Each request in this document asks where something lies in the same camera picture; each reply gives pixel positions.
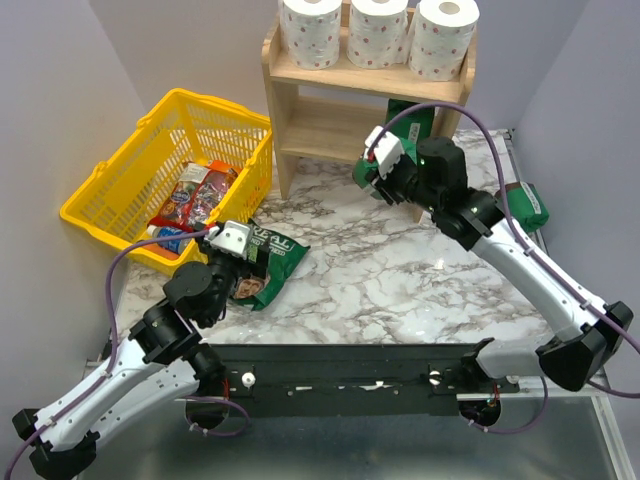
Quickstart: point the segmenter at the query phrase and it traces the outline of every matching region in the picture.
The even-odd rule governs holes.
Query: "toilet paper roll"
[[[426,80],[454,78],[479,16],[473,0],[422,0],[411,22],[409,68]]]
[[[284,0],[278,0],[278,18],[280,19],[280,45],[282,48],[288,52],[289,45],[287,44],[287,35],[284,31],[284,11],[282,6],[284,5]]]
[[[284,36],[295,65],[319,70],[338,61],[341,6],[342,0],[284,0]]]
[[[352,0],[347,57],[362,68],[404,63],[408,0]]]

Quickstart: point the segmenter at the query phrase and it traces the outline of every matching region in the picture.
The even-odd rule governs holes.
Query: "yellow plastic basket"
[[[65,202],[60,216],[98,240],[123,250],[148,238],[147,222],[170,195],[189,162],[221,160],[242,172],[209,221],[246,222],[271,188],[269,118],[187,90],[171,90],[141,118],[137,130]],[[191,241],[177,260],[140,248],[134,260],[171,275],[192,260],[205,261]]]

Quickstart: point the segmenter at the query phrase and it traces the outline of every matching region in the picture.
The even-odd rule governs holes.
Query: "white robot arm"
[[[620,344],[619,334],[601,317],[626,330],[631,310],[622,302],[608,305],[579,285],[528,240],[516,220],[514,233],[493,195],[468,186],[464,152],[452,140],[423,140],[414,163],[398,137],[381,133],[376,127],[365,141],[353,172],[355,182],[391,205],[407,201],[430,212],[445,235],[500,271],[551,327],[553,335],[523,341],[488,339],[476,352],[479,370],[488,378],[545,374],[565,389],[581,389]],[[561,282],[579,291],[584,302]]]
[[[49,406],[14,416],[23,440],[42,429],[30,456],[39,475],[70,479],[95,459],[97,448],[141,414],[205,389],[210,395],[222,386],[220,358],[211,345],[200,343],[191,321],[211,327],[224,317],[226,302],[241,279],[266,279],[269,245],[252,243],[252,235],[253,227],[233,221],[209,229],[199,240],[208,263],[189,262],[175,272],[163,287],[166,298],[131,328],[115,359],[103,362]],[[84,401],[60,416],[101,377],[102,383]]]

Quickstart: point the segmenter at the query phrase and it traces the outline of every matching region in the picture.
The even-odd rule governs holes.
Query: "white marble surface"
[[[494,134],[507,181],[506,146]],[[469,183],[497,190],[479,132],[459,132]],[[261,312],[231,306],[201,333],[211,343],[448,343],[524,338],[546,330],[534,308],[499,273],[408,208],[389,207],[351,180],[351,167],[300,161],[289,200],[272,192],[255,216],[263,227],[311,249]],[[167,277],[132,263],[118,305],[125,336],[160,298]]]

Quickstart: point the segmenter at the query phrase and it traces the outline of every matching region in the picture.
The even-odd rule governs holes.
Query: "white wall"
[[[184,87],[267,113],[260,49],[276,0],[90,3],[145,107],[167,90]],[[513,127],[586,0],[564,0],[561,8],[557,0],[478,4],[478,66],[470,107],[491,127]]]
[[[526,178],[551,218],[551,255],[608,301],[640,317],[640,3],[591,0],[518,125]],[[631,332],[640,337],[640,318]],[[640,391],[640,358],[621,347],[608,364],[614,388]],[[612,400],[640,476],[640,403]]]
[[[0,13],[0,465],[11,417],[58,398],[107,335],[113,252],[58,209],[135,128],[142,104],[86,0],[5,0]],[[26,458],[15,479],[35,478]]]

